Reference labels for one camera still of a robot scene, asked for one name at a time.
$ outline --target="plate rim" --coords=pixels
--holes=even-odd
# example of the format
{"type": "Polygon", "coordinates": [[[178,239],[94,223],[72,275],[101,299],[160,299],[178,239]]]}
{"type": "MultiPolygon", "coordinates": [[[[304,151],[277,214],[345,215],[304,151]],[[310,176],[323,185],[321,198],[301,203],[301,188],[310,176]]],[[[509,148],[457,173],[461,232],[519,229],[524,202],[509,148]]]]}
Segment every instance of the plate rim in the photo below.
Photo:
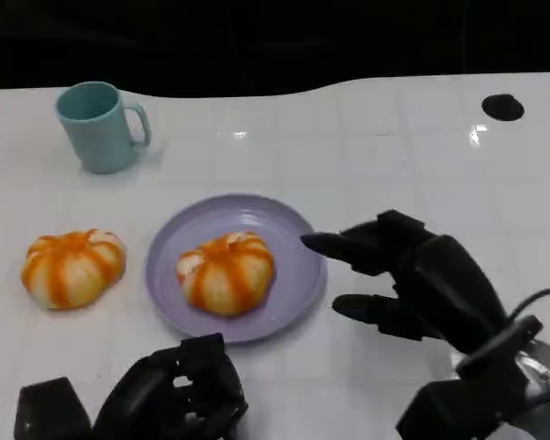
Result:
{"type": "MultiPolygon", "coordinates": [[[[177,330],[181,333],[186,334],[187,336],[197,337],[197,336],[203,336],[203,335],[197,335],[182,326],[176,324],[172,319],[169,318],[168,315],[165,314],[165,312],[162,310],[162,308],[157,304],[157,301],[155,300],[155,297],[153,296],[153,293],[151,291],[152,282],[150,280],[154,279],[154,275],[152,272],[151,267],[151,258],[153,255],[153,252],[159,248],[162,245],[162,241],[160,237],[163,235],[163,232],[170,227],[170,224],[174,223],[177,218],[182,217],[190,213],[191,211],[195,209],[199,209],[200,206],[205,204],[211,204],[215,203],[216,201],[229,199],[229,198],[237,198],[237,197],[244,197],[248,199],[256,199],[263,202],[268,202],[272,204],[278,204],[280,206],[283,206],[286,210],[292,212],[296,217],[298,217],[306,226],[308,226],[310,232],[314,231],[314,227],[310,222],[307,221],[307,219],[301,215],[295,208],[289,206],[286,203],[280,202],[279,200],[273,199],[271,197],[266,197],[263,195],[253,194],[253,193],[244,193],[244,192],[230,192],[227,194],[222,195],[214,195],[211,197],[204,198],[200,201],[190,203],[181,210],[179,210],[177,213],[172,215],[170,219],[165,222],[165,224],[157,231],[154,238],[152,239],[147,252],[147,259],[145,261],[145,284],[147,285],[147,293],[148,297],[150,298],[151,302],[153,303],[153,306],[157,312],[157,314],[163,319],[165,324],[167,324],[169,327],[171,327],[174,330],[177,330]]],[[[319,301],[321,301],[325,297],[326,292],[326,286],[327,286],[327,264],[326,259],[320,256],[320,268],[319,268],[319,274],[316,282],[314,283],[312,287],[312,294],[308,302],[304,305],[304,307],[301,309],[301,311],[297,314],[290,313],[288,317],[284,320],[281,320],[278,322],[278,325],[276,325],[274,328],[271,328],[269,331],[265,331],[262,333],[259,333],[258,335],[254,335],[252,337],[232,337],[232,336],[226,336],[223,335],[225,343],[227,344],[244,344],[244,343],[252,343],[259,341],[261,339],[265,339],[267,337],[275,336],[276,334],[284,331],[294,323],[298,323],[300,319],[304,316],[307,316],[311,312],[314,311],[315,306],[318,304],[319,301]]]]}

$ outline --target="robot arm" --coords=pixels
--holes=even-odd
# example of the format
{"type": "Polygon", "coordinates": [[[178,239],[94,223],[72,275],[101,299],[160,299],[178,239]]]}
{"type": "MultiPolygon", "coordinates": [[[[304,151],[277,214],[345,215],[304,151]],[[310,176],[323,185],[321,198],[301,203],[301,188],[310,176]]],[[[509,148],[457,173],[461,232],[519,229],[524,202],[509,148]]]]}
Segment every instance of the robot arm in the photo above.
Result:
{"type": "Polygon", "coordinates": [[[482,439],[504,422],[550,440],[550,403],[534,406],[550,396],[550,346],[534,340],[542,325],[533,316],[510,324],[489,280],[454,238],[388,211],[374,222],[310,234],[302,242],[356,272],[388,272],[395,280],[398,299],[342,295],[335,311],[381,333],[442,338],[466,355],[458,379],[420,389],[397,425],[404,440],[482,439]]]}

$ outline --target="robotic hand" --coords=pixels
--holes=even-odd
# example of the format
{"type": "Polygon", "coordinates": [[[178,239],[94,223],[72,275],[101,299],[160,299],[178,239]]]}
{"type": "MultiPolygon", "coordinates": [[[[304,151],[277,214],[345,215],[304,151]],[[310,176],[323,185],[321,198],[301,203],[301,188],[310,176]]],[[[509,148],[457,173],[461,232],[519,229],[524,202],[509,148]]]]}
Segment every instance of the robotic hand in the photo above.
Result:
{"type": "MultiPolygon", "coordinates": [[[[550,440],[550,346],[528,305],[508,316],[489,280],[451,236],[438,236],[397,211],[339,234],[302,237],[308,248],[369,276],[388,272],[398,299],[342,295],[338,313],[384,334],[444,339],[466,355],[458,379],[431,382],[400,419],[404,440],[487,438],[502,423],[550,440]]],[[[537,297],[550,294],[543,291],[537,297]]]]}
{"type": "Polygon", "coordinates": [[[67,378],[23,388],[15,439],[234,440],[247,407],[222,335],[208,335],[137,361],[93,426],[67,378]]]}

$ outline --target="mug handle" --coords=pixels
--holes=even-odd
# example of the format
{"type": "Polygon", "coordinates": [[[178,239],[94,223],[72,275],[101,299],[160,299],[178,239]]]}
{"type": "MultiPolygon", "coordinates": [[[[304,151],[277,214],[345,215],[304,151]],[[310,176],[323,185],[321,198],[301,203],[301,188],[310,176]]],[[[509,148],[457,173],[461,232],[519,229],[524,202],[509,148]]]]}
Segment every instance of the mug handle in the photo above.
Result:
{"type": "Polygon", "coordinates": [[[143,126],[143,131],[145,132],[145,138],[143,140],[134,140],[132,141],[133,147],[148,147],[150,144],[150,124],[149,124],[149,118],[147,117],[147,112],[145,112],[145,109],[141,104],[137,103],[130,103],[130,104],[124,104],[125,110],[133,110],[137,113],[138,119],[140,119],[140,123],[143,126]]]}

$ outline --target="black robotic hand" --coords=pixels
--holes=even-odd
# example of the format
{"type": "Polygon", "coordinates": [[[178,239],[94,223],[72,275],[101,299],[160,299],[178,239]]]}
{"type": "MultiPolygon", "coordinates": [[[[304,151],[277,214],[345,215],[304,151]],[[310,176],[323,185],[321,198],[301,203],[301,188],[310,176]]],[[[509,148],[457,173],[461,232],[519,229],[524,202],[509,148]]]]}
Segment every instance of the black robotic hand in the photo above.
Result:
{"type": "Polygon", "coordinates": [[[15,439],[231,440],[247,407],[222,335],[208,335],[137,361],[93,427],[68,379],[23,388],[15,439]],[[181,377],[190,383],[174,383],[181,377]]]}
{"type": "Polygon", "coordinates": [[[397,211],[339,234],[302,236],[305,246],[350,264],[356,272],[388,272],[399,300],[342,295],[333,308],[379,326],[382,333],[421,339],[442,337],[468,354],[505,328],[508,319],[489,280],[451,236],[438,236],[397,211]]]}

